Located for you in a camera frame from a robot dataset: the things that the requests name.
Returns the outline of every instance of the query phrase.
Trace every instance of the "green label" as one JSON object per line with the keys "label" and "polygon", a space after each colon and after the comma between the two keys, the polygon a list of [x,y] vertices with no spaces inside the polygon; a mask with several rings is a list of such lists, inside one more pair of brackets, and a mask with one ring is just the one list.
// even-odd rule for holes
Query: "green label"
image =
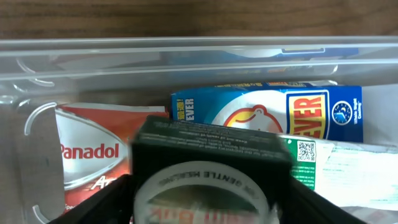
{"label": "green label", "polygon": [[292,175],[311,190],[315,190],[317,147],[315,141],[284,139],[294,158]]}

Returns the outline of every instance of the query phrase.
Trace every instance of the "fever patch box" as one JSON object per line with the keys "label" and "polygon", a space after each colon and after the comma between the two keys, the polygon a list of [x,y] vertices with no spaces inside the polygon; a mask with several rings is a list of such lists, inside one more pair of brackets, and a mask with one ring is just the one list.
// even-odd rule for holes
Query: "fever patch box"
{"label": "fever patch box", "polygon": [[172,94],[173,119],[363,142],[361,87],[318,84],[242,83],[183,90]]}

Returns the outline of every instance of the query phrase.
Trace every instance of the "cartoon child face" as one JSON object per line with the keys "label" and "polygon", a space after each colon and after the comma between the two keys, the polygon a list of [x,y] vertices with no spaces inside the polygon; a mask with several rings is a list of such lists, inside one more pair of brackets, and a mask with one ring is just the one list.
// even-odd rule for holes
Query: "cartoon child face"
{"label": "cartoon child face", "polygon": [[224,126],[283,133],[278,120],[269,114],[263,105],[256,105],[252,108],[242,108],[235,111],[227,118]]}

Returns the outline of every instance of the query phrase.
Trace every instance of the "brown wooden surface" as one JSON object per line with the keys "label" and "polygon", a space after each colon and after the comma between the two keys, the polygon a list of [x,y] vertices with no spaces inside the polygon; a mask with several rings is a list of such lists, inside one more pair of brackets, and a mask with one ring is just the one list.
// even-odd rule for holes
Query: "brown wooden surface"
{"label": "brown wooden surface", "polygon": [[398,34],[398,0],[0,0],[0,38]]}

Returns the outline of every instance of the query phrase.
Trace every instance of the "clock icon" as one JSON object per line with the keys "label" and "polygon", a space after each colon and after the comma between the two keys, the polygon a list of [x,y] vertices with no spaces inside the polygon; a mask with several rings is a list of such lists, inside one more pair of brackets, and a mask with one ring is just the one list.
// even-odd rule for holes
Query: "clock icon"
{"label": "clock icon", "polygon": [[339,101],[331,110],[332,118],[338,125],[346,125],[351,121],[353,117],[353,109],[349,103],[346,101]]}

